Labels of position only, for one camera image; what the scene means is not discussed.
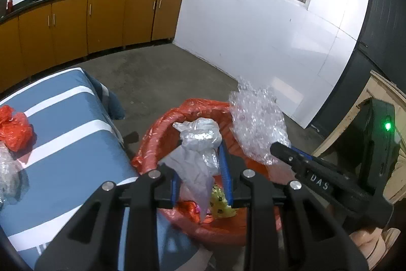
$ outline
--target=bolt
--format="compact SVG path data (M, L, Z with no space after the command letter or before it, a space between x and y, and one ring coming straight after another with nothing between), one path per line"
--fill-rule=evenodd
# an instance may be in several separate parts
M302 188L302 183L299 182L298 180L292 180L289 185L294 190L300 190Z
M148 173L148 176L155 179L155 178L158 178L159 176L161 176L161 172L159 170L151 170Z
M242 174L247 177L247 178L251 178L255 176L255 171L253 171L252 169L245 169Z
M110 191L114 187L114 183L113 182L104 182L101 187L105 191Z

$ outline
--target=white stripe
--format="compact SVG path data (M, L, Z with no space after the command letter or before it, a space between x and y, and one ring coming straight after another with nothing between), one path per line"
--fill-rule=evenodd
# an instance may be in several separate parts
M108 97L109 97L109 92L108 89L101 84L101 103L103 104L104 109L108 113Z
M54 104L56 104L56 103L58 103L60 101L68 99L69 97L74 96L74 95L76 95L78 93L81 93L81 92L87 92L87 93L90 93L90 94L94 95L93 91L90 88L88 88L87 86L83 86L83 85L76 86L76 87L74 87L74 88L72 88L72 89L70 89L68 91L65 91L63 93L60 93L60 94L54 96L54 97L51 97L51 98L46 99L44 101L41 101L40 103L38 103L37 105L31 107L30 109L28 109L24 113L25 113L25 115L27 117L30 117L31 115L34 115L35 113L37 113L37 112L39 112L39 111L41 111L41 110L43 110L43 109L45 109L47 107L50 107L50 106L52 106L52 105L54 105Z
M20 93L22 93L22 92L24 92L24 91L27 91L29 88L32 88L33 86L35 86L35 85L37 85L37 84L40 84L41 82L44 82L44 81L46 81L46 80L48 80L48 79L50 79L50 78L59 76L60 74L67 73L67 72L69 72L69 71L81 71L81 72L83 73L83 69L77 67L77 68L66 69L66 70L64 70L64 71L60 71L60 72L57 72L57 73L55 73L55 74L49 75L49 76L47 76L47 77L41 78L41 79L39 79L38 81L36 81L36 82L34 82L34 83L31 83L31 84L29 84L29 85L23 87L22 89L20 89L20 90L14 92L13 94L9 95L7 98L5 98L5 99L3 99L2 101L0 101L0 105L4 104L6 101L9 101L11 98L15 97L16 95L18 95L18 94L20 94Z
M208 251L202 245L199 250L194 254L190 260L176 269L176 271L204 271L207 268L212 252Z
M103 122L101 120L90 121L65 134L60 135L59 137L56 137L55 139L52 139L44 145L37 147L31 152L28 158L28 162L26 164L21 163L21 166L23 169L25 169L30 165L33 165L34 163L44 159L45 157L48 157L51 154L60 151L66 146L69 146L70 144L73 144L74 142L77 142L78 140L100 130L107 130L114 134L111 126L108 125L106 122Z
M119 182L117 185L131 183L136 179L137 177L130 177ZM9 236L9 240L17 251L44 245L44 243L50 242L56 236L60 229L64 227L67 221L70 220L80 207L82 207L82 205L49 220L48 222L44 222L38 226Z

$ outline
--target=clear plastic bag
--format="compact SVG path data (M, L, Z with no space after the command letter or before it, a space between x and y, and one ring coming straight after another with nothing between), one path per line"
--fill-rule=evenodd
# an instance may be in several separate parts
M14 160L9 149L0 142L0 207L7 196L15 196L20 185L20 165Z
M230 93L232 131L244 154L265 165L278 162L269 149L274 142L291 146L285 119L277 104L273 89L254 89L242 79L238 91Z
M182 145L160 163L165 163L178 173L192 200L199 205L200 221L203 222L214 185L213 176L219 174L215 149L221 144L220 130L214 120L205 118L193 122L175 122L173 127L181 132Z

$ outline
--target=gray floor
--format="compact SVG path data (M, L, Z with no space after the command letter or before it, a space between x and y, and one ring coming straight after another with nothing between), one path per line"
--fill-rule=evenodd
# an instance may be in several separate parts
M81 63L89 74L115 92L126 119L116 125L127 141L129 154L137 152L139 142L150 125L172 107L188 98L227 101L237 82L205 61L173 45L148 46L112 53ZM285 117L292 144L311 153L323 138L312 128L303 129ZM242 270L241 247L213 245L216 270Z

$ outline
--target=bottle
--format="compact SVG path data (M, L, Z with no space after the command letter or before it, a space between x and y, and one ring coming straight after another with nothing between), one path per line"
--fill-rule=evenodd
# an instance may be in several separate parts
M13 12L13 0L9 0L7 3L7 14L10 14L11 12Z

